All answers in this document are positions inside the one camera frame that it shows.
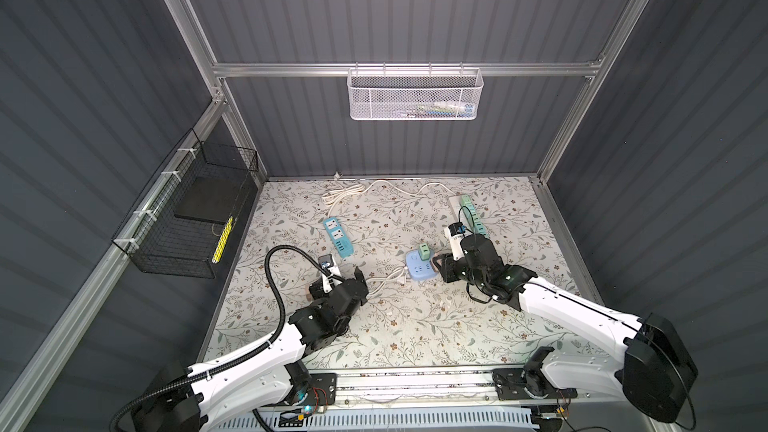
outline wire mesh basket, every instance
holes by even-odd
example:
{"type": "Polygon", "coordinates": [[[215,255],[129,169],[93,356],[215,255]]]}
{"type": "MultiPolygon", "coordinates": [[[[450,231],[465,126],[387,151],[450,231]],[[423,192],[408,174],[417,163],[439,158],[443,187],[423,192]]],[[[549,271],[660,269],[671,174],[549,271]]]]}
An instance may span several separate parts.
{"type": "Polygon", "coordinates": [[[224,249],[232,242],[230,233],[239,221],[248,219],[246,204],[253,202],[257,192],[257,164],[255,150],[198,142],[176,170],[163,172],[164,183],[150,204],[136,210],[137,200],[112,242],[142,272],[216,277],[224,249]],[[232,184],[234,200],[225,224],[179,216],[178,209],[198,178],[232,184]],[[125,231],[135,215],[139,215],[138,225],[125,231]]]}
{"type": "Polygon", "coordinates": [[[354,120],[473,120],[483,80],[480,70],[408,75],[350,69],[350,116],[354,120]]]}

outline zip tie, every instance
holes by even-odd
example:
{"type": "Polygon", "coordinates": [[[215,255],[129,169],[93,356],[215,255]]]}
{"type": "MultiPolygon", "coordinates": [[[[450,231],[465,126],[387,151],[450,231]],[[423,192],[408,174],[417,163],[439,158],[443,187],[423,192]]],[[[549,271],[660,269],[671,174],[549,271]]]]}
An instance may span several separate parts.
{"type": "Polygon", "coordinates": [[[152,220],[155,222],[158,221],[158,217],[154,214],[154,210],[151,208],[145,209],[145,210],[134,210],[134,214],[138,214],[138,216],[143,216],[144,214],[149,214],[150,217],[152,217],[152,220]]]}
{"type": "Polygon", "coordinates": [[[181,184],[181,176],[179,176],[179,171],[178,170],[170,170],[168,172],[160,172],[160,175],[162,175],[162,176],[165,175],[165,174],[173,174],[176,178],[179,179],[179,184],[181,184]]]}
{"type": "Polygon", "coordinates": [[[113,239],[112,242],[128,242],[128,244],[129,244],[129,246],[127,247],[128,250],[127,251],[123,251],[126,254],[130,253],[130,246],[131,245],[135,245],[136,248],[139,248],[139,244],[138,244],[138,241],[136,240],[136,238],[116,238],[116,239],[113,239]]]}
{"type": "Polygon", "coordinates": [[[191,153],[193,158],[197,158],[197,149],[177,149],[177,150],[185,150],[186,152],[191,153]]]}

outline black wire basket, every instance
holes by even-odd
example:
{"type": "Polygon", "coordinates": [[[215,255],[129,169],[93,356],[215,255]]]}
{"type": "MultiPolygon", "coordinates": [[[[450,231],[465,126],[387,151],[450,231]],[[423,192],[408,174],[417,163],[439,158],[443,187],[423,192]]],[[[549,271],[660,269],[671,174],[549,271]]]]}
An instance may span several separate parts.
{"type": "Polygon", "coordinates": [[[255,150],[198,141],[175,171],[162,172],[165,177],[159,193],[141,210],[144,194],[139,197],[112,242],[142,272],[215,278],[224,264],[225,248],[238,246],[232,244],[237,241],[230,240],[230,234],[235,225],[248,219],[257,192],[257,171],[255,150]],[[223,224],[179,215],[187,193],[201,179],[233,185],[233,194],[226,200],[231,202],[230,214],[223,224]],[[138,225],[126,234],[125,226],[136,215],[138,225]]]}

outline table surface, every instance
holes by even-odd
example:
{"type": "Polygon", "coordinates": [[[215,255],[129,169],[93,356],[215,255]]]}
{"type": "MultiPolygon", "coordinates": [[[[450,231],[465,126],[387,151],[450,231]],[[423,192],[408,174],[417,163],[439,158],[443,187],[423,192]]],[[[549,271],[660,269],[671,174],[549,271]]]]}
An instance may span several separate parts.
{"type": "MultiPolygon", "coordinates": [[[[415,192],[426,179],[392,180],[415,192]]],[[[469,194],[507,264],[531,268],[543,278],[578,293],[560,247],[525,177],[440,179],[456,195],[469,194]]],[[[350,182],[341,182],[349,186],[350,182]]],[[[389,274],[404,265],[405,254],[426,242],[447,251],[443,228],[454,222],[442,187],[408,197],[389,184],[364,196],[342,200],[333,210],[355,253],[340,260],[322,225],[327,207],[321,195],[339,184],[329,181],[268,182],[226,293],[206,351],[206,360],[235,350],[274,330],[274,296],[264,277],[264,255],[274,245],[291,244],[313,256],[333,252],[341,272],[358,265],[368,276],[389,274]]],[[[318,272],[294,252],[274,254],[270,268],[286,312],[308,304],[306,286],[318,272]]],[[[478,297],[480,292],[474,290],[478,297]]],[[[350,322],[347,335],[304,359],[309,369],[394,368],[430,365],[520,363],[539,346],[571,353],[601,354],[585,339],[558,324],[510,307],[473,302],[466,284],[445,284],[439,276],[406,284],[390,283],[370,298],[350,322]]]]}

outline vent grille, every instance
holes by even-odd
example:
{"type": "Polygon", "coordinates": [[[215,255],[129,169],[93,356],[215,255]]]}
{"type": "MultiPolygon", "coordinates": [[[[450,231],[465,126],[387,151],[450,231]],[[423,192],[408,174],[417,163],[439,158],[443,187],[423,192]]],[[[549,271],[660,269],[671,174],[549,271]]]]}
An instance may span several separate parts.
{"type": "MultiPolygon", "coordinates": [[[[536,430],[531,411],[524,408],[487,406],[466,408],[401,408],[376,410],[329,410],[304,419],[301,427],[278,427],[280,412],[262,411],[262,417],[274,430],[388,430],[446,427],[515,427],[536,430]]],[[[257,432],[263,429],[253,415],[242,415],[221,424],[218,430],[257,432]]]]}

